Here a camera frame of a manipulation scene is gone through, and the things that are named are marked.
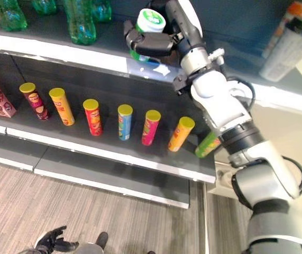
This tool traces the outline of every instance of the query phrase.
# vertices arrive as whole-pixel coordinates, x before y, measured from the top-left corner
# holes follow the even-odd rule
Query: gray shelf
[[[91,70],[99,70],[124,77],[137,77],[171,83],[182,72],[176,57],[164,59],[168,65],[142,64],[131,59],[123,37],[123,23],[96,24],[97,41],[90,46],[75,45],[67,31],[67,19],[63,11],[57,15],[38,16],[30,3],[22,9],[29,27],[20,32],[6,32],[0,28],[0,52],[37,60],[57,62]],[[249,45],[217,38],[207,33],[209,52],[225,49],[225,61],[229,75],[237,75],[255,85],[276,88],[302,95],[302,75],[294,69],[280,82],[261,78],[258,71],[264,63],[260,50]]]
[[[189,181],[93,156],[48,148],[34,173],[151,201],[189,207]]]
[[[0,163],[32,171],[47,146],[0,135]]]
[[[198,144],[195,135],[190,135],[178,152],[170,152],[167,144],[172,133],[165,128],[159,128],[154,143],[146,147],[141,143],[143,124],[140,122],[133,124],[130,139],[121,141],[117,135],[117,119],[106,117],[103,118],[103,135],[94,137],[89,133],[83,112],[77,115],[74,125],[64,126],[56,112],[48,121],[39,121],[25,103],[17,109],[12,118],[0,117],[0,126],[7,127],[8,135],[57,148],[99,156],[192,180],[209,183],[215,181],[214,155],[210,154],[204,159],[195,156],[194,149]]]

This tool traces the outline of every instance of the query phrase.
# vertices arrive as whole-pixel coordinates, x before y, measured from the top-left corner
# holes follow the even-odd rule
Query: pink chip can
[[[144,130],[142,132],[141,142],[145,146],[152,145],[155,132],[161,118],[161,114],[156,110],[148,110],[145,115]]]

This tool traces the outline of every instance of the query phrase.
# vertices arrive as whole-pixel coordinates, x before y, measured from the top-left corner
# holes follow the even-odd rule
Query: yellow lid
[[[131,115],[133,108],[127,104],[122,104],[118,107],[118,113],[122,115]]]
[[[146,112],[146,115],[145,115],[146,119],[148,120],[151,120],[151,121],[159,121],[160,118],[161,118],[161,114],[159,113],[159,111],[156,111],[156,110],[148,110]]]
[[[193,129],[195,126],[195,122],[192,118],[187,117],[187,116],[183,116],[182,118],[180,118],[179,123],[189,129]]]
[[[64,89],[62,88],[53,88],[49,91],[49,95],[53,97],[61,97],[65,94]]]
[[[99,102],[95,99],[87,99],[83,102],[83,107],[86,110],[96,110],[99,107]]]
[[[28,82],[28,83],[24,83],[19,87],[19,90],[22,93],[30,93],[33,92],[35,90],[35,84]]]

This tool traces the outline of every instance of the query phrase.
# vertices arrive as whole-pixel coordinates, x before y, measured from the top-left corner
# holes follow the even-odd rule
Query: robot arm
[[[126,43],[150,57],[178,52],[186,75],[173,81],[175,90],[178,94],[190,91],[207,125],[230,154],[231,165],[242,168],[233,175],[232,186],[239,201],[253,209],[249,248],[244,253],[302,253],[302,217],[289,207],[301,190],[282,156],[262,137],[244,106],[230,95],[226,77],[217,70],[224,63],[223,49],[207,53],[189,0],[152,0],[148,7],[165,17],[165,33],[140,34],[126,21]]]

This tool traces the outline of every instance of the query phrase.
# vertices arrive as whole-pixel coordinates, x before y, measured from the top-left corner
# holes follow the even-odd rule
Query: green bottle
[[[94,22],[109,22],[112,19],[112,8],[109,0],[92,0]]]
[[[57,12],[54,0],[32,0],[32,5],[39,15],[52,15]]]
[[[160,13],[152,9],[142,9],[139,13],[135,28],[141,33],[161,33],[165,25],[166,21]],[[140,62],[147,62],[150,59],[150,57],[140,55],[134,50],[130,50],[130,55]]]
[[[97,38],[90,0],[63,0],[68,31],[75,44],[90,45]]]
[[[19,31],[28,26],[17,0],[0,0],[0,25],[6,31]]]
[[[213,132],[210,132],[195,149],[195,155],[203,158],[219,146],[219,144],[220,140]]]

